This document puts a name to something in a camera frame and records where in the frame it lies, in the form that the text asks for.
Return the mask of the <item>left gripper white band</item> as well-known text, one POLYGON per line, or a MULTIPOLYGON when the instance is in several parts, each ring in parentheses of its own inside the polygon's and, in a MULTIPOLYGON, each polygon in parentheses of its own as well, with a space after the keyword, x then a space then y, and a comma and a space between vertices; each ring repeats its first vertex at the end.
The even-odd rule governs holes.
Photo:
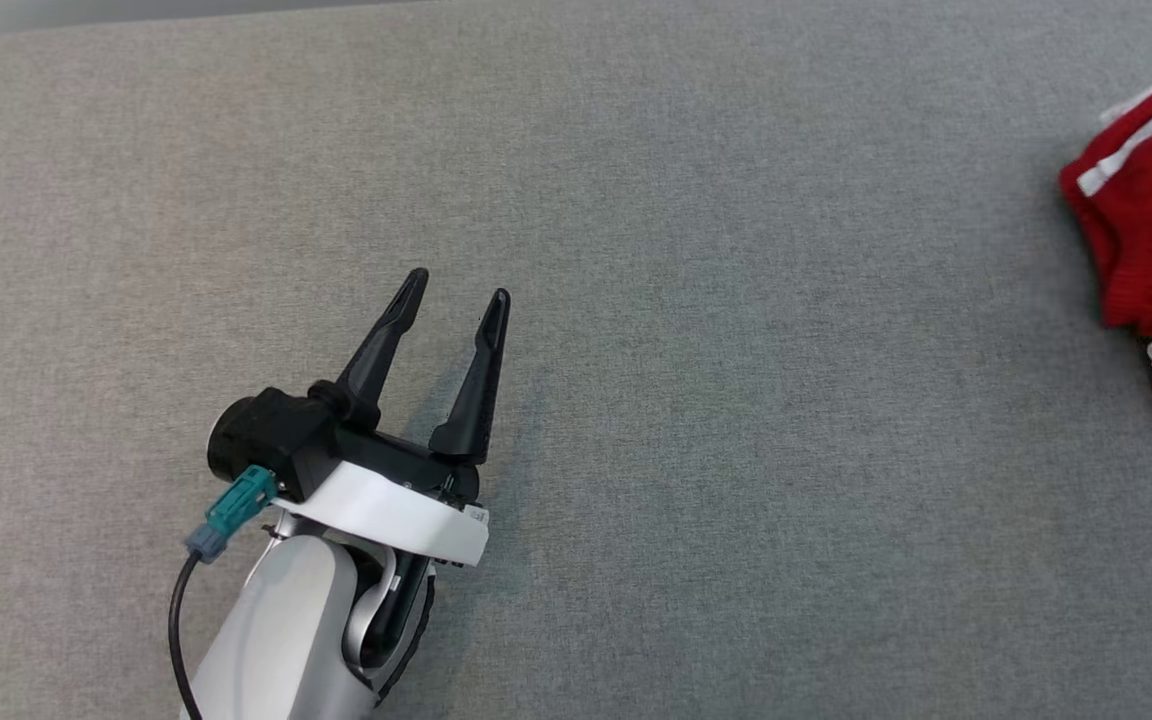
MULTIPOLYGON (((419 314, 429 270, 415 268, 394 293, 338 377, 344 423, 374 430, 379 400, 397 344, 419 314)), ((473 357, 450 414, 429 448, 385 433, 338 430, 324 458, 308 462, 317 482, 305 501, 274 506, 340 533, 450 564, 479 564, 488 543, 488 510, 477 501, 480 467, 492 442, 511 295, 498 288, 473 336, 473 357)))

